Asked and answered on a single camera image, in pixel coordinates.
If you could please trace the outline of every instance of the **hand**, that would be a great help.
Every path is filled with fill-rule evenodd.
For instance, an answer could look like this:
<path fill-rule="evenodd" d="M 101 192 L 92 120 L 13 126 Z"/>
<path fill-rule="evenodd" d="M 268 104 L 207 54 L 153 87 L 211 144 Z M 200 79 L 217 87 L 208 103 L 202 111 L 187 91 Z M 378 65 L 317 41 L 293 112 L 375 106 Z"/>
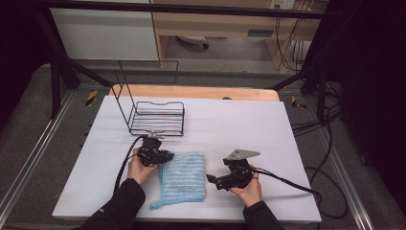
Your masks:
<path fill-rule="evenodd" d="M 262 200 L 262 190 L 259 183 L 259 174 L 254 172 L 253 178 L 245 188 L 232 188 L 230 191 L 236 194 L 247 208 L 260 202 Z"/>
<path fill-rule="evenodd" d="M 132 151 L 133 154 L 137 154 L 138 148 Z M 128 178 L 133 178 L 139 185 L 144 184 L 150 176 L 150 174 L 158 169 L 158 165 L 145 167 L 137 155 L 131 157 L 131 161 L 128 163 Z"/>

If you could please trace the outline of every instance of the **wire rack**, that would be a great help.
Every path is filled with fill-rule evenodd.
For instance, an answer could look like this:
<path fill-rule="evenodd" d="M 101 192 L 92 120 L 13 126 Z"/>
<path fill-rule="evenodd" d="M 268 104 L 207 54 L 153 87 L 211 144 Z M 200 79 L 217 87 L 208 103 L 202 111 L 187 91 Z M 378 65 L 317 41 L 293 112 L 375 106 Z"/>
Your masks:
<path fill-rule="evenodd" d="M 118 86 L 112 87 L 112 91 L 132 135 L 155 132 L 166 136 L 183 136 L 185 106 L 182 102 L 135 102 L 129 85 L 138 83 L 134 81 L 134 77 L 138 77 L 137 71 L 123 70 L 122 66 L 122 70 L 115 71 L 115 75 Z"/>

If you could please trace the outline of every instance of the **white table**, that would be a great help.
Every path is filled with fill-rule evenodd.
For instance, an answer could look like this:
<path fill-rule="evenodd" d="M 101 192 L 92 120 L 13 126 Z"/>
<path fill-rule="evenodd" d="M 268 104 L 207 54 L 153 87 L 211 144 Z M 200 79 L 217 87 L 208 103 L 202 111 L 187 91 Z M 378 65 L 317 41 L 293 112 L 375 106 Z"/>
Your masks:
<path fill-rule="evenodd" d="M 135 101 L 184 103 L 185 135 L 167 137 L 161 150 L 203 152 L 206 173 L 229 174 L 224 157 L 235 149 L 254 150 L 260 156 L 249 158 L 250 164 L 309 187 L 283 103 L 142 97 Z M 115 98 L 106 96 L 53 216 L 83 219 L 103 206 L 112 196 L 117 173 L 134 139 Z M 321 221 L 313 195 L 269 176 L 261 175 L 259 181 L 263 199 L 279 221 Z M 143 188 L 147 200 L 137 215 L 140 220 L 243 221 L 239 199 L 208 182 L 204 202 L 166 205 L 155 211 L 148 210 L 148 205 L 160 199 L 158 172 Z"/>

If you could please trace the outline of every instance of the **blue towel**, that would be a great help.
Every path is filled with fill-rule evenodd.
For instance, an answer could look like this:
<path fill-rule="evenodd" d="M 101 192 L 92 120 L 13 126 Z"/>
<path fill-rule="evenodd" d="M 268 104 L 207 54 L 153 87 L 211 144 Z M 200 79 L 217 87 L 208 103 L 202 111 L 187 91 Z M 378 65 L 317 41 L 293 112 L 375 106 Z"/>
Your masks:
<path fill-rule="evenodd" d="M 206 196 L 205 159 L 202 153 L 175 153 L 160 166 L 161 200 L 149 209 L 186 201 L 203 201 Z"/>

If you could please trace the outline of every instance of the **gray carpet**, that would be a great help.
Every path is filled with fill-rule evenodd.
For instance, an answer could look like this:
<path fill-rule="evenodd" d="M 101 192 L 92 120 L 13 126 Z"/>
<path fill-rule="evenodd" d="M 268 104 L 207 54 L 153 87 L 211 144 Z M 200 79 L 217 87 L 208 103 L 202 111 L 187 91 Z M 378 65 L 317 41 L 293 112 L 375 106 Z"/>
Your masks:
<path fill-rule="evenodd" d="M 188 55 L 185 52 L 175 51 L 180 49 L 201 49 L 199 47 L 182 47 L 177 44 L 177 40 L 171 41 L 169 46 L 170 58 L 184 58 Z M 256 53 L 258 50 L 250 49 L 247 46 L 245 52 L 255 57 L 256 54 L 249 53 L 250 50 Z M 205 65 L 208 63 L 219 62 L 218 59 L 207 59 L 205 64 L 200 62 L 201 56 L 192 57 L 189 63 L 194 61 L 194 65 Z M 256 61 L 266 61 L 267 57 L 259 54 Z M 193 71 L 186 62 L 180 64 L 181 72 L 178 75 L 176 84 L 179 85 L 204 85 L 204 86 L 230 86 L 230 87 L 253 87 L 262 88 L 270 86 L 283 80 L 288 75 L 279 75 L 273 70 L 271 73 L 266 71 L 255 71 L 255 68 L 246 72 L 239 70 L 231 73 L 217 73 L 217 70 L 208 71 L 210 73 L 199 73 L 200 69 Z M 111 71 L 104 71 L 105 75 L 111 75 Z M 89 79 L 83 79 L 85 82 L 92 82 Z M 281 100 L 285 102 L 286 111 L 291 124 L 305 123 L 313 121 L 309 109 L 300 109 L 291 106 L 292 93 L 298 98 L 298 102 L 314 102 L 315 97 L 309 96 L 303 98 L 298 91 L 301 82 L 295 82 L 289 86 L 289 89 L 280 92 Z M 63 229 L 63 226 L 74 226 L 81 224 L 81 221 L 66 221 L 52 218 L 51 214 L 55 208 L 56 195 L 63 190 L 64 184 L 70 171 L 75 165 L 76 159 L 80 153 L 80 145 L 86 139 L 85 134 L 91 128 L 102 97 L 107 93 L 107 89 L 99 90 L 99 93 L 90 107 L 84 106 L 91 89 L 82 87 L 76 92 L 67 113 L 57 129 L 49 146 L 46 148 L 39 164 L 28 182 L 21 197 L 15 204 L 7 220 L 9 227 L 16 223 L 33 224 L 36 229 L 47 229 L 52 225 L 54 229 Z M 50 92 L 50 73 L 49 69 L 43 68 L 35 72 L 32 82 L 29 85 L 21 103 L 14 110 L 10 121 L 1 130 L 0 133 L 0 197 L 3 197 L 13 180 L 17 176 L 19 169 L 23 166 L 25 160 L 33 149 L 41 132 L 49 121 L 51 114 L 51 92 Z M 350 178 L 362 199 L 362 202 L 372 220 L 375 229 L 406 229 L 406 218 L 400 212 L 391 195 L 386 190 L 379 175 L 373 168 L 365 167 L 361 164 L 358 150 L 354 145 L 350 133 L 346 127 L 345 119 L 336 120 L 331 124 L 333 145 L 338 151 L 342 161 L 345 164 Z M 297 145 L 305 166 L 317 166 L 326 154 L 326 146 L 323 144 L 322 137 L 318 130 L 309 132 L 306 135 L 297 137 Z M 329 162 L 325 164 L 323 170 L 332 177 L 335 177 Z M 340 197 L 334 186 L 331 185 L 322 176 L 317 176 L 313 188 L 322 193 L 324 203 L 322 210 L 332 214 L 339 215 L 344 209 L 343 198 Z M 322 216 L 322 229 L 357 229 L 357 224 L 349 212 L 344 218 L 333 219 Z M 285 224 L 288 229 L 314 229 L 312 225 L 291 225 Z M 242 229 L 241 225 L 216 225 L 210 226 L 213 229 Z M 19 229 L 28 229 L 27 225 L 19 226 Z"/>

